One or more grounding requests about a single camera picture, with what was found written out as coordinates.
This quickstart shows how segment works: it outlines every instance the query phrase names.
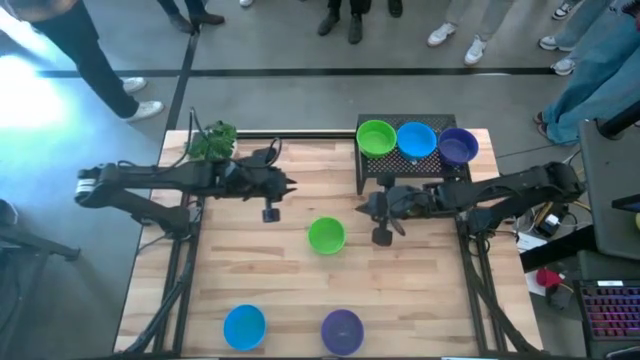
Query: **purple bowl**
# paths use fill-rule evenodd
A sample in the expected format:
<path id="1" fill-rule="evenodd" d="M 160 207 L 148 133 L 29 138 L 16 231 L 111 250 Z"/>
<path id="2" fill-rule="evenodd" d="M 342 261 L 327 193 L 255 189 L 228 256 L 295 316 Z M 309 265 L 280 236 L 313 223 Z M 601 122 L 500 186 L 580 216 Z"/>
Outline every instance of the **purple bowl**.
<path id="1" fill-rule="evenodd" d="M 335 310 L 322 323 L 322 341 L 334 355 L 351 355 L 364 341 L 364 325 L 352 311 Z"/>
<path id="2" fill-rule="evenodd" d="M 451 128 L 440 134 L 438 150 L 450 165 L 464 165 L 478 155 L 478 140 L 465 129 Z"/>

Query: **red object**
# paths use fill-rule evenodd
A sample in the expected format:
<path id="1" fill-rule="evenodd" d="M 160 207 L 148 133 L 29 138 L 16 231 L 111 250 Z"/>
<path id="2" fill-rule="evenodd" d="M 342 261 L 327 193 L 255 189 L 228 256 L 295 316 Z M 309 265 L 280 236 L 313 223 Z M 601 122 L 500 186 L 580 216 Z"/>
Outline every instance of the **red object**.
<path id="1" fill-rule="evenodd" d="M 562 278 L 551 270 L 540 269 L 536 273 L 536 281 L 538 282 L 538 285 L 550 288 L 561 284 Z"/>

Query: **person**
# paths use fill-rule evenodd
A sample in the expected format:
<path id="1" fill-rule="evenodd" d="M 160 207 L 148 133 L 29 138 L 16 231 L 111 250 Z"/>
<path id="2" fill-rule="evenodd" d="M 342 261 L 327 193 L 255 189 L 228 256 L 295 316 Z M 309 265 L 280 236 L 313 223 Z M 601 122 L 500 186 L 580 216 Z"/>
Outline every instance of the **person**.
<path id="1" fill-rule="evenodd" d="M 552 143 L 575 144 L 581 121 L 611 119 L 640 101 L 640 1 L 632 4 L 638 8 L 633 16 L 617 16 L 606 39 L 584 55 L 560 97 L 534 117 L 538 132 Z"/>
<path id="2" fill-rule="evenodd" d="M 351 24 L 349 25 L 349 43 L 357 44 L 362 41 L 362 13 L 366 0 L 350 0 L 351 2 Z M 340 21 L 340 6 L 342 0 L 329 0 L 329 14 L 322 20 L 318 27 L 318 35 L 325 36 L 331 32 L 334 26 Z"/>
<path id="3" fill-rule="evenodd" d="M 392 17 L 398 18 L 402 16 L 402 12 L 404 11 L 402 0 L 387 0 L 387 5 L 389 7 L 389 14 Z"/>
<path id="4" fill-rule="evenodd" d="M 83 0 L 6 0 L 5 4 L 10 14 L 31 23 L 71 58 L 80 76 L 116 115 L 133 122 L 162 112 L 159 101 L 137 102 L 131 97 L 146 81 L 118 78 L 98 44 Z"/>
<path id="5" fill-rule="evenodd" d="M 553 12 L 551 18 L 554 20 L 564 20 L 571 14 L 571 10 L 573 10 L 578 4 L 580 4 L 582 0 L 564 0 L 560 6 Z"/>
<path id="6" fill-rule="evenodd" d="M 590 0 L 585 2 L 567 22 L 562 31 L 555 35 L 545 36 L 538 41 L 538 45 L 544 50 L 572 52 L 569 56 L 551 65 L 556 74 L 566 76 L 573 72 L 576 67 L 576 59 L 580 53 L 580 51 L 574 53 L 574 49 L 576 49 L 578 43 L 582 42 L 581 39 L 593 27 L 592 25 L 600 15 L 607 10 L 611 2 L 612 0 Z M 597 36 L 598 34 L 595 33 L 590 34 L 590 36 L 585 37 L 585 43 L 592 43 Z"/>
<path id="7" fill-rule="evenodd" d="M 449 35 L 455 33 L 462 16 L 470 4 L 471 0 L 452 0 L 447 9 L 445 23 L 429 35 L 427 45 L 431 47 L 438 46 L 447 40 Z M 469 50 L 464 56 L 465 65 L 475 65 L 482 59 L 484 50 L 487 48 L 487 42 L 493 34 L 498 31 L 498 28 L 500 28 L 502 21 L 504 21 L 512 5 L 513 0 L 489 1 L 489 6 L 482 17 L 480 31 L 475 35 L 473 43 L 471 43 Z"/>
<path id="8" fill-rule="evenodd" d="M 178 31 L 191 34 L 200 24 L 220 25 L 224 23 L 224 16 L 209 14 L 202 0 L 184 0 L 189 12 L 189 22 L 180 14 L 180 10 L 176 6 L 174 0 L 158 0 L 162 10 L 169 17 L 169 22 Z"/>

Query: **green bowl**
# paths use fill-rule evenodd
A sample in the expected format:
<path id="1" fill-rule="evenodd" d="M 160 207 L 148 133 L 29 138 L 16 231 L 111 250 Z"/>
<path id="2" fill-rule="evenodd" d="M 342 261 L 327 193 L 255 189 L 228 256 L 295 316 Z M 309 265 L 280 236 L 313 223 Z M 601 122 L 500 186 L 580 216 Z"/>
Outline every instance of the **green bowl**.
<path id="1" fill-rule="evenodd" d="M 356 140 L 364 156 L 377 159 L 393 150 L 398 136 L 396 135 L 396 130 L 388 123 L 380 120 L 369 120 L 358 128 Z"/>
<path id="2" fill-rule="evenodd" d="M 311 224 L 307 237 L 313 250 L 322 255 L 331 255 L 342 249 L 347 233 L 340 221 L 321 217 Z"/>

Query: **black pants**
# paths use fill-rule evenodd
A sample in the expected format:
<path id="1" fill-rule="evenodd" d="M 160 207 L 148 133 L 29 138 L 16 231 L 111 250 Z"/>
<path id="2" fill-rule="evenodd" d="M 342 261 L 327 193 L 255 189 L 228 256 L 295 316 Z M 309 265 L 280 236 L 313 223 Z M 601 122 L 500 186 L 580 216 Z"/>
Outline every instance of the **black pants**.
<path id="1" fill-rule="evenodd" d="M 351 13 L 362 15 L 364 12 L 365 0 L 351 0 Z M 329 9 L 340 10 L 342 6 L 342 0 L 329 0 Z"/>
<path id="2" fill-rule="evenodd" d="M 71 10 L 31 24 L 73 60 L 84 81 L 121 118 L 133 116 L 139 103 L 127 95 L 122 80 L 98 45 L 98 32 L 82 0 Z"/>
<path id="3" fill-rule="evenodd" d="M 158 0 L 158 3 L 160 3 L 162 10 L 169 16 L 180 13 L 174 0 Z M 187 5 L 189 15 L 202 15 L 205 13 L 202 0 L 184 0 L 184 3 Z"/>

